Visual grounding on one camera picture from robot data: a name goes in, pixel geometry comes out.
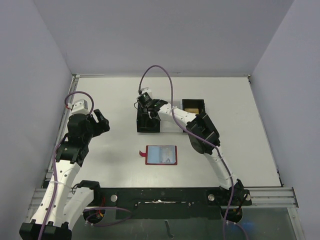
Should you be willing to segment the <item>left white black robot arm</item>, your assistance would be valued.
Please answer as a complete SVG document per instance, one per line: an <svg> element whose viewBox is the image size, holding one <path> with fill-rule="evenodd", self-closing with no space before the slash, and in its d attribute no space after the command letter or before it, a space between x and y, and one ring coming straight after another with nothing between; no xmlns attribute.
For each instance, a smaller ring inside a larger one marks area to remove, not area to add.
<svg viewBox="0 0 320 240"><path fill-rule="evenodd" d="M90 141L109 130L109 121L99 109L88 114L71 114L67 133L54 151L53 173L42 201L30 221L22 223L19 229L23 240L70 240L73 226L83 210L101 203L97 181L82 180L71 200L68 195L89 153Z"/></svg>

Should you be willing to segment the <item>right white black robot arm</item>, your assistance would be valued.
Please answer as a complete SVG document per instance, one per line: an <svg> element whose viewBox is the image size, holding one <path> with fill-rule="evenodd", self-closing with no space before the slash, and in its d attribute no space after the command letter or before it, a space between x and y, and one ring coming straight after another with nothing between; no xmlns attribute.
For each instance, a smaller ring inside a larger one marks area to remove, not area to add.
<svg viewBox="0 0 320 240"><path fill-rule="evenodd" d="M137 132L158 133L160 122L177 124L187 132L193 149L209 161L223 190L223 200L230 205L251 200L250 192L244 189L224 159L220 134L207 113L196 114L176 108L165 100L153 99L147 91L139 91L137 103Z"/></svg>

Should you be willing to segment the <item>red leather card holder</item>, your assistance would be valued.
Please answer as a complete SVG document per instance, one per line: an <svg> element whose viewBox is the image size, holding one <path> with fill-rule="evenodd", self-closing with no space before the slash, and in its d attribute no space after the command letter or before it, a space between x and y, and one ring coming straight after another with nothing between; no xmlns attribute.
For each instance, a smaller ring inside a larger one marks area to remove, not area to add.
<svg viewBox="0 0 320 240"><path fill-rule="evenodd" d="M139 151L146 165L176 166L178 149L176 145L147 145L145 151Z"/></svg>

